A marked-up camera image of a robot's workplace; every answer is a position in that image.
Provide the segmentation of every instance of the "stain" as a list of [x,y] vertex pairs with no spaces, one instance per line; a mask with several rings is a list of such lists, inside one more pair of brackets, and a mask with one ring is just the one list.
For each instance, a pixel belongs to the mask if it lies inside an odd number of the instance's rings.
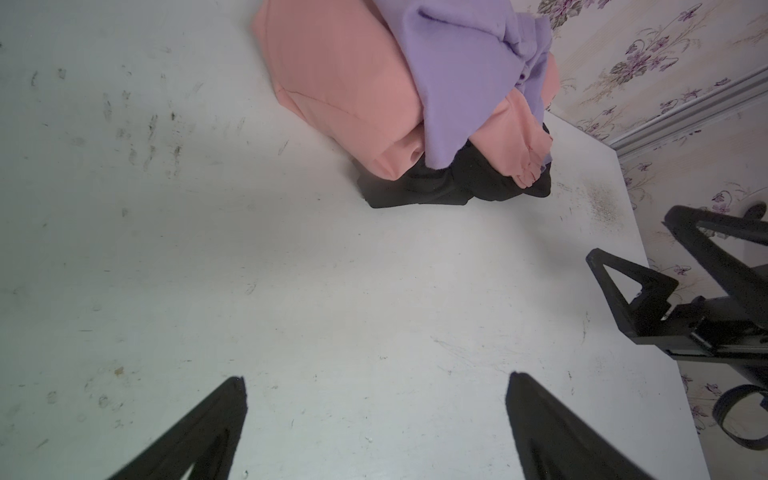
[[21,403],[17,403],[16,405],[14,405],[10,409],[8,409],[8,411],[5,413],[5,417],[7,419],[12,419],[13,417],[16,416],[16,414],[18,414],[19,410],[21,410],[21,409],[22,409],[22,404]]
[[179,154],[181,153],[181,146],[179,145],[174,150],[174,178],[178,178],[181,173],[181,162],[179,161]]
[[152,118],[149,119],[149,138],[148,141],[152,141],[154,139],[154,134],[157,132],[157,115],[152,115]]
[[613,189],[605,185],[587,184],[586,191],[592,217],[606,227],[621,227],[621,215],[617,210]]
[[581,345],[584,345],[584,342],[587,340],[587,327],[589,326],[589,322],[589,313],[586,313],[584,319],[581,321],[581,328],[583,330],[581,333]]
[[109,95],[103,94],[101,97],[103,99],[102,111],[104,112],[104,119],[106,121],[111,121],[112,120],[112,104],[109,103]]
[[155,148],[152,145],[150,145],[149,146],[149,157],[147,157],[147,160],[144,161],[144,166],[141,167],[141,170],[143,170],[143,171],[149,170],[149,164],[152,163],[152,158],[154,157],[154,151],[155,151]]

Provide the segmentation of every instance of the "fabric fold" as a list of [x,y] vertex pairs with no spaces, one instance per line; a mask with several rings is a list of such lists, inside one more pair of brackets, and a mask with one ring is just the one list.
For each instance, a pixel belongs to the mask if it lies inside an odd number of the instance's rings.
[[374,2],[406,57],[424,105],[428,167],[449,166],[516,86],[523,88],[534,116],[543,116],[548,18],[517,14],[508,0]]

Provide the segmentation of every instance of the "scratch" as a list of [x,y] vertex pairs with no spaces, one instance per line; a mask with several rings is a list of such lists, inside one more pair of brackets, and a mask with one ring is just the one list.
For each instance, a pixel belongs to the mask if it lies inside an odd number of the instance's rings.
[[448,350],[448,352],[455,356],[456,358],[462,360],[464,363],[466,363],[469,366],[475,366],[474,363],[472,363],[467,357],[467,349],[464,349],[460,346],[451,345],[450,343],[443,342],[442,340],[438,340],[435,337],[432,337],[432,341],[440,345],[442,348]]
[[584,341],[587,339],[587,326],[589,322],[589,312],[587,312],[585,318],[581,321],[581,328],[584,330],[581,334],[581,345],[584,345]]
[[147,160],[144,161],[144,166],[141,168],[141,170],[144,170],[144,171],[149,170],[149,164],[152,163],[152,157],[154,157],[154,151],[155,151],[155,148],[150,145],[149,157],[147,157]]
[[103,94],[104,99],[104,119],[110,121],[112,119],[112,104],[109,103],[109,95]]
[[155,128],[157,127],[157,115],[152,115],[152,118],[149,120],[149,138],[147,141],[152,141],[154,138],[154,134],[156,132]]
[[181,146],[179,145],[176,147],[176,150],[174,150],[174,177],[178,178],[179,173],[181,172],[181,164],[179,161],[179,153],[181,153]]

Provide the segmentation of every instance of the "table surface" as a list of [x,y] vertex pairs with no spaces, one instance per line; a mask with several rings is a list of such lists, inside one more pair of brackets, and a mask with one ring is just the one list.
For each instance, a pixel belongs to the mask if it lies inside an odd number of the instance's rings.
[[277,104],[257,3],[0,7],[0,475],[104,478],[237,375],[231,478],[522,478],[519,371],[707,478],[675,363],[584,261],[645,261],[614,152],[548,115],[549,198],[372,210]]

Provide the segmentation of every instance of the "floral wallpaper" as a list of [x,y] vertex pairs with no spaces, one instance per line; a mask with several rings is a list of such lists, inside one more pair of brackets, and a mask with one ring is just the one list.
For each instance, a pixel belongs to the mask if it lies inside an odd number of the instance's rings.
[[550,111],[605,143],[768,64],[764,0],[511,0],[547,15]]
[[[682,97],[676,100],[686,101]],[[688,303],[698,295],[721,296],[724,292],[661,224],[664,215],[674,205],[687,205],[741,216],[755,203],[768,202],[766,152],[768,101],[681,133],[622,165],[648,264],[680,282],[670,298],[672,304]],[[747,265],[768,263],[768,247],[711,230],[704,233]],[[693,426],[699,433],[712,479],[768,478],[768,455],[738,446],[712,418],[712,407],[720,395],[746,381],[725,365],[679,362],[679,366]],[[749,438],[768,433],[768,412],[757,403],[751,409],[732,412],[726,424],[732,431]]]

